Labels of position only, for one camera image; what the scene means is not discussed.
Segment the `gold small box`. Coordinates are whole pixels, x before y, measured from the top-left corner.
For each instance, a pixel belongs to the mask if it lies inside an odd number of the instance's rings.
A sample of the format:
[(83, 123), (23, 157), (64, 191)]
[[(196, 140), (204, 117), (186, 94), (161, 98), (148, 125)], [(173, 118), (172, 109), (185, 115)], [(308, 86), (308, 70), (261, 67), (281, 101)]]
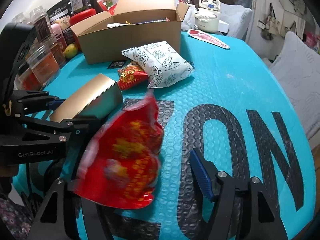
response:
[(54, 122), (75, 118), (101, 120), (122, 103), (123, 96), (118, 83), (98, 74), (61, 103), (49, 118)]

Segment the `small red festive snack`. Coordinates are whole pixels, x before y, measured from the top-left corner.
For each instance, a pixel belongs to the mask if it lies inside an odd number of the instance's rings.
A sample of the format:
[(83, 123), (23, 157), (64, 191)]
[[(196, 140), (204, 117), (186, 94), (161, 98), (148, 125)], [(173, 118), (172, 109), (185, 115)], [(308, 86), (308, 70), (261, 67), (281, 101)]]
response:
[(135, 61), (131, 61), (127, 66), (118, 70), (118, 75), (120, 90), (128, 90), (148, 79), (146, 72)]

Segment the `large red snack bag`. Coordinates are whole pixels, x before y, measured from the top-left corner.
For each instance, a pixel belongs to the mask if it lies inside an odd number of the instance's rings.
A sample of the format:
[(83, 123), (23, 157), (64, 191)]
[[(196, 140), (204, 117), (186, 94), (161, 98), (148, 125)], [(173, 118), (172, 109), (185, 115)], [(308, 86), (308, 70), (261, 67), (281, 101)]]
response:
[(86, 147), (75, 194), (116, 209), (141, 209), (154, 199), (164, 129), (152, 92), (104, 124)]

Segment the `white illustrated snack bag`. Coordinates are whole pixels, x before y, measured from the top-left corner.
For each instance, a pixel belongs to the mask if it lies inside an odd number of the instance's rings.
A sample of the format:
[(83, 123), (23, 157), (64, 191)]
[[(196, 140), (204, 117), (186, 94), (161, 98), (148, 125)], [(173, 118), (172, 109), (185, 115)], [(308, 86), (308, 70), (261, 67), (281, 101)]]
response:
[(148, 89), (172, 86), (194, 72), (194, 67), (166, 41), (127, 48), (121, 53), (148, 75)]

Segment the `clear jar orange label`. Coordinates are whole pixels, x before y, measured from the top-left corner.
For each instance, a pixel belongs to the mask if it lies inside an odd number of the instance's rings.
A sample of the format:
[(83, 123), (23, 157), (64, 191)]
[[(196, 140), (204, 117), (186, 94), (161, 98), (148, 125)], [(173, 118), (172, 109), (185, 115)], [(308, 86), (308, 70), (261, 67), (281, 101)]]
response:
[(27, 63), (42, 85), (49, 83), (60, 71), (59, 64), (46, 44), (34, 51)]

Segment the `yellow green citrus fruit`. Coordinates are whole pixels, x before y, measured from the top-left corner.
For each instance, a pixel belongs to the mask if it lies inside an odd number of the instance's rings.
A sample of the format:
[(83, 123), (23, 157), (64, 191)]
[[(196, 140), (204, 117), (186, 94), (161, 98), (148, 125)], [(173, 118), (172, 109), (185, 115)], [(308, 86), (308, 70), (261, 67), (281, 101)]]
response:
[(72, 43), (66, 47), (63, 53), (65, 58), (70, 60), (78, 54), (78, 47), (76, 46), (76, 44)]

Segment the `pink bottle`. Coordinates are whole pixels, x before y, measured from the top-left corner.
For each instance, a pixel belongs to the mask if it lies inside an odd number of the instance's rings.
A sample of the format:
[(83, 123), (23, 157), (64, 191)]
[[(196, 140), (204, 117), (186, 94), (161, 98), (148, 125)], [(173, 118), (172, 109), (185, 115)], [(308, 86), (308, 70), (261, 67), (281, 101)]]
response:
[(67, 43), (65, 41), (65, 37), (63, 35), (63, 32), (61, 30), (61, 27), (58, 23), (54, 23), (51, 25), (52, 31), (53, 31), (53, 36), (56, 38), (61, 51), (64, 52), (65, 49), (67, 48)]

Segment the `teal bubble mat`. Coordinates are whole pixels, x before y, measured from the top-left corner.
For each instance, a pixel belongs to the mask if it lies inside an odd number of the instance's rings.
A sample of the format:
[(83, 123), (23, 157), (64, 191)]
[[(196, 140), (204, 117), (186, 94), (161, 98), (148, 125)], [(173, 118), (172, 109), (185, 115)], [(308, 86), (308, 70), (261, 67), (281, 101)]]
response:
[(21, 165), (14, 186), (40, 214), (31, 239), (200, 239), (213, 204), (193, 180), (189, 152), (238, 182), (258, 177), (289, 239), (312, 220), (316, 176), (307, 138), (280, 84), (245, 42), (230, 37), (221, 49), (181, 34), (181, 55), (193, 74), (155, 90), (164, 128), (155, 200), (138, 210), (102, 207), (72, 196), (63, 217), (63, 186), (75, 178), (81, 155)]

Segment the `tall jar dark label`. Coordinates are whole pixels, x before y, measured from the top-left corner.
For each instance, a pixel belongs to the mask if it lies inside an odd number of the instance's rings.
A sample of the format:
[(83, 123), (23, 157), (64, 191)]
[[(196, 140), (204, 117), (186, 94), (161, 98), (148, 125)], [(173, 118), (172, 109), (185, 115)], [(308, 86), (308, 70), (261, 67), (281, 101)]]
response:
[(30, 20), (35, 27), (36, 37), (39, 42), (52, 35), (51, 23), (46, 9), (39, 6), (30, 12)]

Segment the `black snack pouch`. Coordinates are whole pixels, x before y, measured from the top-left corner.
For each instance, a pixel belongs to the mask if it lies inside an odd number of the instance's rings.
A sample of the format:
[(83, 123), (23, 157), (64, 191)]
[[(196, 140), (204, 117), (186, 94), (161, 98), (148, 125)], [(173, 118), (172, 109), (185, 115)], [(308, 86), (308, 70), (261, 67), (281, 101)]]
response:
[(94, 9), (95, 12), (102, 12), (105, 8), (100, 0), (81, 0), (81, 2), (76, 3), (76, 11), (73, 10), (71, 0), (62, 0), (53, 7), (51, 7), (47, 12), (51, 24), (53, 24), (58, 19), (64, 19), (68, 17), (70, 19), (73, 15), (83, 12), (88, 9)]

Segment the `red plastic canister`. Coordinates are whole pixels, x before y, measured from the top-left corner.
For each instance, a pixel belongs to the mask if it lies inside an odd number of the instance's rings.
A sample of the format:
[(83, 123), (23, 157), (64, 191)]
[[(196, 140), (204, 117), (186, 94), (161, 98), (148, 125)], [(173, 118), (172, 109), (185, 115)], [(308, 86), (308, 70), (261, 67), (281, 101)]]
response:
[(94, 16), (95, 14), (96, 14), (96, 10), (92, 8), (79, 12), (70, 18), (69, 20), (70, 26), (73, 26), (91, 16)]

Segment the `brown cardboard box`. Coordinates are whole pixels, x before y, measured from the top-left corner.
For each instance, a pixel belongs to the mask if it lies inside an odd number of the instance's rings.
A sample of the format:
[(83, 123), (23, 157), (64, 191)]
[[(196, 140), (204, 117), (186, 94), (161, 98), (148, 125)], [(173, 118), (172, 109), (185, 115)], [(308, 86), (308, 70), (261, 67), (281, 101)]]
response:
[(123, 60), (122, 50), (166, 41), (180, 51), (189, 6), (176, 0), (118, 0), (114, 14), (95, 14), (73, 25), (88, 64)]

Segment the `pink red flat packet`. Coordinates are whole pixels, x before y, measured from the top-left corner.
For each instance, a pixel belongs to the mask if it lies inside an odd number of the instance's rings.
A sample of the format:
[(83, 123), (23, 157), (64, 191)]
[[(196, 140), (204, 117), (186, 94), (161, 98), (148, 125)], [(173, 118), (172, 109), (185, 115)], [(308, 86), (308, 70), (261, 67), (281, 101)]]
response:
[(195, 38), (197, 40), (213, 44), (213, 45), (218, 46), (223, 49), (230, 49), (229, 45), (225, 44), (220, 39), (218, 39), (212, 35), (209, 35), (208, 33), (205, 33), (203, 31), (189, 29), (187, 31), (187, 33), (189, 36), (191, 36), (192, 38)]

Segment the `grey leaf pattern cushion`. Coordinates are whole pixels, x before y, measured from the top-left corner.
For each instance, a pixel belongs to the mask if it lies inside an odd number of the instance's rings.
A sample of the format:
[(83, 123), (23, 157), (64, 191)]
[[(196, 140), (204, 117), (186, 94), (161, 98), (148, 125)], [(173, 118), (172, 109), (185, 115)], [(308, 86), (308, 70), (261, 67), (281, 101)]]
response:
[(308, 139), (319, 131), (319, 54), (293, 32), (269, 67), (285, 91)]

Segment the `grey sofa cushion far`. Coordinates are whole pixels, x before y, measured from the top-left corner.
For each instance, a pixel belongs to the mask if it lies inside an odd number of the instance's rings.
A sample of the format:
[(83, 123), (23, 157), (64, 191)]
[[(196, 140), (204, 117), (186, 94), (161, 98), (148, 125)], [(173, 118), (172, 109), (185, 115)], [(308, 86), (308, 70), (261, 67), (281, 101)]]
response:
[(227, 36), (244, 40), (253, 11), (242, 5), (221, 3), (220, 20), (229, 24)]

